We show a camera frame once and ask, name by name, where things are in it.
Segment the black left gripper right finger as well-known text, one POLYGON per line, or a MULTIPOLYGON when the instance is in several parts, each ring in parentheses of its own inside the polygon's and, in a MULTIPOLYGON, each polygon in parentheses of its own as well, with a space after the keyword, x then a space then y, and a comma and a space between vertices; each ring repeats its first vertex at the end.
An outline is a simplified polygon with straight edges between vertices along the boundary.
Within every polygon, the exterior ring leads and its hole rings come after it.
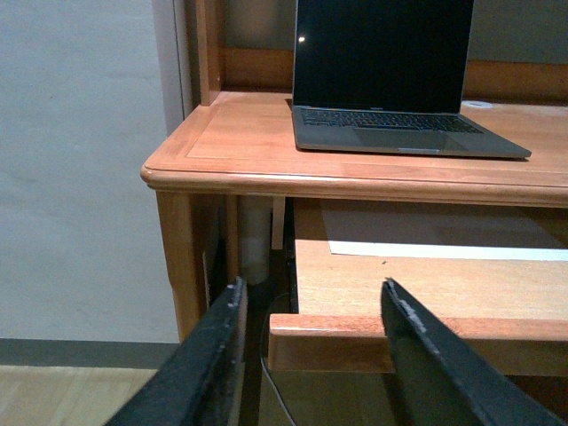
POLYGON ((416 425, 562 425, 394 279, 382 321, 406 409, 416 425))

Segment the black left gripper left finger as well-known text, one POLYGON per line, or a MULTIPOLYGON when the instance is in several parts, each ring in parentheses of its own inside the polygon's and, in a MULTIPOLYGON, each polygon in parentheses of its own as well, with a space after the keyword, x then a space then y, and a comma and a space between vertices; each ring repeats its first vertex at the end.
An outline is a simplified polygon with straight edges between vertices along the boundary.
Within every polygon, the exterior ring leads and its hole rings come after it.
POLYGON ((247 284, 232 281, 156 374, 108 425, 239 423, 247 284))

